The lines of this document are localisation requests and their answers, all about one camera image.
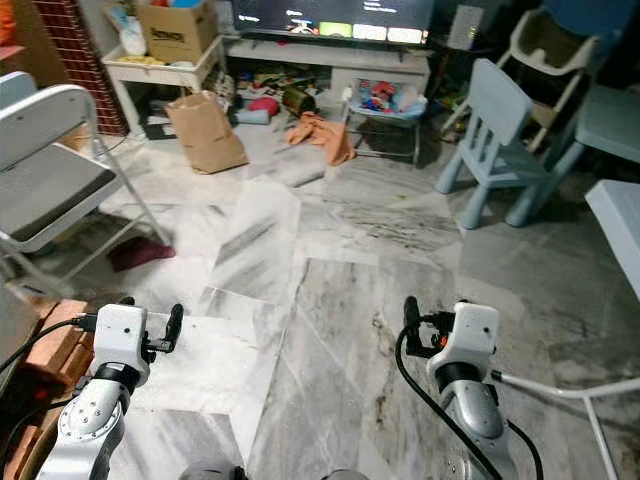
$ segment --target gray cushion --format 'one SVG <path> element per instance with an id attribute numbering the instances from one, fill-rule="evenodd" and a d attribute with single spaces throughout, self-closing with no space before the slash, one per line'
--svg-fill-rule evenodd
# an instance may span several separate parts
<path id="1" fill-rule="evenodd" d="M 0 172 L 0 230 L 26 241 L 116 174 L 56 144 Z"/>

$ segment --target light blue table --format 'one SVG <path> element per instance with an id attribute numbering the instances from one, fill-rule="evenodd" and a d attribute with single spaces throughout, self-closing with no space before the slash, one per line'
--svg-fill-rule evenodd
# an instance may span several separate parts
<path id="1" fill-rule="evenodd" d="M 640 96 L 594 85 L 577 114 L 573 144 L 542 185 L 529 187 L 520 195 L 506 217 L 507 223 L 520 227 L 527 217 L 536 214 L 586 147 L 640 163 Z"/>

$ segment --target television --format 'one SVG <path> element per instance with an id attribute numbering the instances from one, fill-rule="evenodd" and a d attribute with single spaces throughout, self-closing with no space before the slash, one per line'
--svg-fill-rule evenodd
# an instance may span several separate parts
<path id="1" fill-rule="evenodd" d="M 232 0 L 240 33 L 423 45 L 436 0 Z"/>

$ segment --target blue children's chair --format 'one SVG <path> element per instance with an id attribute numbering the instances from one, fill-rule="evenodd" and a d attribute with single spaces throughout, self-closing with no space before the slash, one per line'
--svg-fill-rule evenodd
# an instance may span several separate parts
<path id="1" fill-rule="evenodd" d="M 436 190 L 450 193 L 462 163 L 467 165 L 478 186 L 460 223 L 473 229 L 480 223 L 490 189 L 534 185 L 544 181 L 547 172 L 518 139 L 531 113 L 531 99 L 486 58 L 473 65 L 468 100 L 472 112 L 467 133 Z"/>

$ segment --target white tv cabinet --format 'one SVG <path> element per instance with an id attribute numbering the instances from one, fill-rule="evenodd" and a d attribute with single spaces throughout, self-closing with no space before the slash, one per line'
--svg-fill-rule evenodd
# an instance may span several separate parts
<path id="1" fill-rule="evenodd" d="M 431 73 L 424 51 L 417 51 L 421 54 L 417 56 L 410 52 L 400 54 L 399 51 L 359 48 L 354 44 L 280 44 L 238 38 L 225 39 L 225 50 L 228 57 L 330 66 L 331 97 L 334 100 L 339 100 L 344 88 L 356 78 L 404 82 L 423 92 Z"/>

